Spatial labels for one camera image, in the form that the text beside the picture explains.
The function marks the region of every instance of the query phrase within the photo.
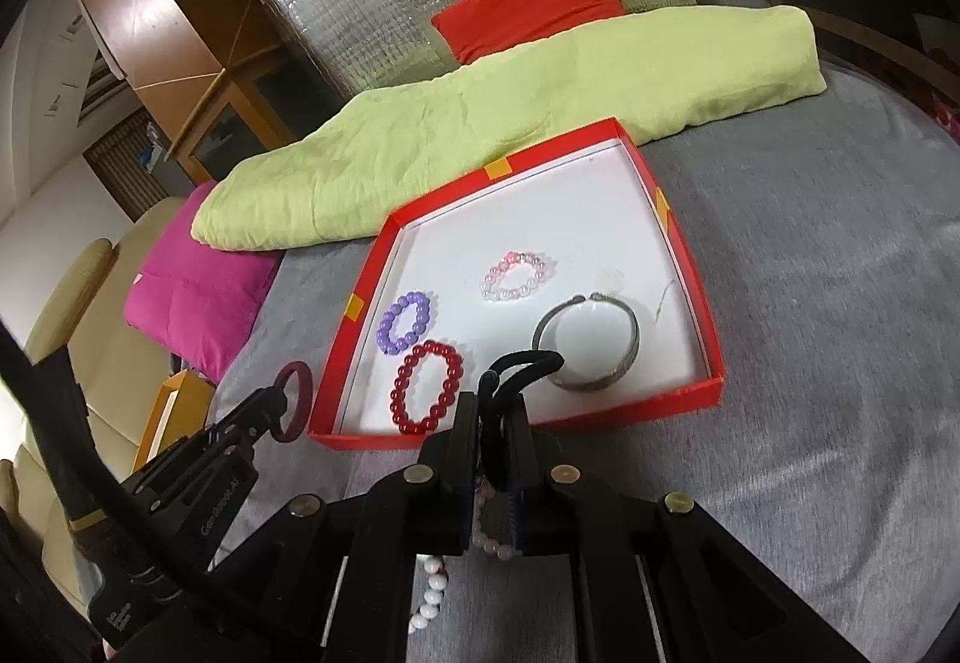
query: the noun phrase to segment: screw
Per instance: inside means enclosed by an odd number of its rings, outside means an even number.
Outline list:
[[[689,514],[696,503],[685,492],[674,490],[664,498],[664,505],[671,514]]]
[[[550,469],[550,479],[557,484],[574,484],[580,480],[580,470],[575,465],[554,465]]]
[[[427,481],[430,481],[430,479],[433,479],[433,468],[429,465],[416,462],[406,467],[403,471],[403,479],[407,484],[425,484]]]
[[[296,498],[287,503],[287,511],[295,517],[310,517],[323,508],[323,501],[316,495],[297,495]]]

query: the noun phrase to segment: orange tape piece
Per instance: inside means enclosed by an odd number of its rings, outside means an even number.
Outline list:
[[[487,178],[491,181],[495,181],[498,178],[502,178],[505,175],[510,175],[514,172],[514,168],[510,167],[510,163],[507,161],[506,157],[500,157],[498,160],[493,160],[489,164],[485,164],[483,168],[487,171]]]
[[[350,299],[347,300],[347,310],[344,312],[344,316],[350,321],[355,322],[360,317],[360,314],[363,313],[363,306],[363,300],[357,297],[356,293],[352,292]]]
[[[659,219],[661,227],[664,228],[664,233],[667,231],[667,220],[670,217],[670,205],[666,201],[666,196],[664,191],[659,187],[656,188],[656,218]]]

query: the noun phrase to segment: silver bangle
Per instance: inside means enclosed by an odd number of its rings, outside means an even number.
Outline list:
[[[637,315],[634,313],[634,310],[630,308],[630,305],[627,305],[622,300],[618,300],[616,297],[611,297],[611,295],[605,295],[601,292],[594,292],[589,299],[595,303],[610,303],[611,305],[616,305],[623,313],[626,313],[627,316],[630,317],[630,346],[627,347],[627,353],[625,353],[623,358],[616,363],[616,368],[613,368],[613,371],[606,376],[594,379],[592,382],[564,382],[561,379],[550,376],[550,382],[557,385],[560,389],[569,389],[576,392],[592,392],[597,389],[607,388],[619,382],[627,375],[627,371],[630,370],[630,367],[637,359],[637,354],[640,352],[640,324],[637,323]],[[534,330],[534,337],[531,343],[533,348],[535,350],[539,349],[539,342],[541,342],[541,337],[544,336],[544,330],[551,319],[572,305],[579,305],[580,303],[586,302],[587,298],[583,295],[574,295],[569,300],[564,300],[560,305],[554,305],[547,313],[544,313],[544,316],[536,323],[536,329]]]

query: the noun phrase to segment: red beaded bracelet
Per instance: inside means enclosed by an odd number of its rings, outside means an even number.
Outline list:
[[[443,392],[440,393],[437,402],[430,407],[429,415],[419,422],[414,422],[407,415],[405,398],[416,363],[427,355],[441,356],[446,360],[446,379],[443,380]],[[394,413],[394,424],[400,432],[405,436],[422,436],[429,431],[435,431],[446,410],[453,405],[454,395],[460,388],[459,378],[462,375],[464,375],[464,360],[455,348],[435,340],[416,344],[409,355],[403,358],[400,368],[397,368],[397,380],[390,391],[390,411]]]

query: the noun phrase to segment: striped curtain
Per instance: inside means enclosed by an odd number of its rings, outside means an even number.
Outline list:
[[[141,108],[121,121],[83,154],[110,196],[133,221],[169,196],[136,158],[151,148],[147,138],[150,113]]]

